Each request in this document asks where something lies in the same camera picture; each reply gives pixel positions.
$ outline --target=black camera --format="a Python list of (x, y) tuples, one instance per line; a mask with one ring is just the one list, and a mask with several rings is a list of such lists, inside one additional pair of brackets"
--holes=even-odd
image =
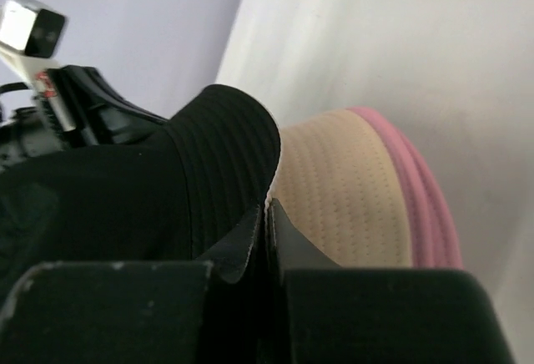
[(0, 21), (0, 58), (23, 81), (0, 94), (32, 89), (33, 106), (5, 121), (0, 105), (0, 173), (26, 159), (98, 144), (131, 144), (166, 119), (115, 92), (96, 68), (51, 59), (67, 19), (35, 0), (7, 0)]

